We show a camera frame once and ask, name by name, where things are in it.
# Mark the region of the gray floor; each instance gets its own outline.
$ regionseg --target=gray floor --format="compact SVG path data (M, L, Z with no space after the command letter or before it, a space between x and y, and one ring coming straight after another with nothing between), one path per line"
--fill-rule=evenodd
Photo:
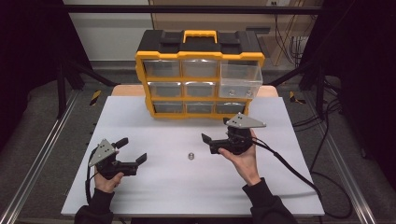
M98 70L100 74L120 83L136 83L136 76L129 71L118 70L108 72ZM269 71L268 74L281 74L281 71ZM86 86L78 93L76 105L64 125L59 138L54 145L45 165L35 182L29 197L19 213L19 221L23 223L43 223L43 218L49 223L60 223L60 220L71 220L71 217L61 215L66 198L65 194L71 187L90 142L94 124L111 94L112 89L88 77L84 77ZM303 92L298 90L298 78L290 80L277 87L278 93L284 98L292 123L310 118L313 113L308 104L293 103L290 101L290 91L296 98L306 100ZM102 91L95 105L90 105L95 91ZM330 102L334 96L325 94L325 100ZM31 165L35 161L40 148L43 146L57 115L56 82L48 83L33 90L30 94L28 108L23 114L21 123L14 131L0 156L0 212L4 212L13 196L18 191ZM396 223L396 194L382 175L375 161L361 157L360 146L354 138L344 116L338 112L330 115L330 133L344 157L347 166L361 189L361 192L370 206L377 223ZM321 134L318 126L306 131L296 132L305 161L309 166L314 158ZM341 184L339 174L329 156L328 146L324 146L315 166L315 171L321 172ZM320 176L313 175L315 184L323 194L323 205L326 211L343 215L347 212L347 200L342 191L335 185ZM328 216L323 218L324 223L361 223L356 212L344 219L334 219ZM316 223L317 218L299 218L300 223Z

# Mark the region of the aluminum rail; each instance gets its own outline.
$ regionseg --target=aluminum rail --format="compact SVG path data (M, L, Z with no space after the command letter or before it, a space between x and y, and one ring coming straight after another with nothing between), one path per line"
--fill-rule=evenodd
M73 110L79 93L80 91L72 91L72 94L70 95L67 102L67 108L64 112L64 115L60 119L57 119L53 125L52 130L50 131L43 147L40 149L37 157L35 158L34 163L30 167L29 172L21 183L17 193L14 195L14 198L1 216L1 224L13 224L17 220L24 203L29 197L29 194L35 185L35 182L37 181L47 161L47 158L49 157L62 129L64 128L64 125L67 122L67 119L70 116L71 111Z
M307 100L309 107L311 108L314 114L317 114L315 109L315 101L313 99L312 93L308 93L303 91L304 98ZM319 124L319 128L321 133L324 135L326 130L326 124L321 122ZM359 188L358 183L353 177L347 163L344 161L343 156L340 153L337 145L335 144L330 131L326 137L326 143L329 147L329 153L332 158L332 162L334 163L335 168L337 169L337 173L340 175L341 181L344 184L346 192L348 193L353 206L355 208L355 212L358 215L359 219L361 220L362 224L375 224L375 218L373 213L367 204L366 200L364 199L363 194L361 193L361 189Z
M319 15L340 12L326 7L243 7L243 6L124 6L124 5L43 5L47 12L69 13L200 13Z

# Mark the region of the small metal nut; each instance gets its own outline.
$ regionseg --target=small metal nut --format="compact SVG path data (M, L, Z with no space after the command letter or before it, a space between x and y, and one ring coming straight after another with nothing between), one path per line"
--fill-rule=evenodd
M192 152L189 153L189 160L193 160L194 159L194 154Z

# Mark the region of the white wall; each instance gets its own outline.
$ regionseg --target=white wall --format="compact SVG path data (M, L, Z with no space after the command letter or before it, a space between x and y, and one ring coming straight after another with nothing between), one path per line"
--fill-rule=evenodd
M148 5L148 0L64 0L66 5ZM150 14L70 13L90 61L134 61Z

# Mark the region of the black sleeve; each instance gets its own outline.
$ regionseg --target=black sleeve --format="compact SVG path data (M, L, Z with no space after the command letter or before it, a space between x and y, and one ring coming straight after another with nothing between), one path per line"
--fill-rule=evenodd
M243 191L249 197L253 207L250 208L254 224L282 223L296 224L291 212L283 205L279 197L274 196L268 189L264 178L254 186L245 185Z
M76 213L75 224L110 224L113 213L110 211L113 193L105 193L95 189L90 205L84 205Z

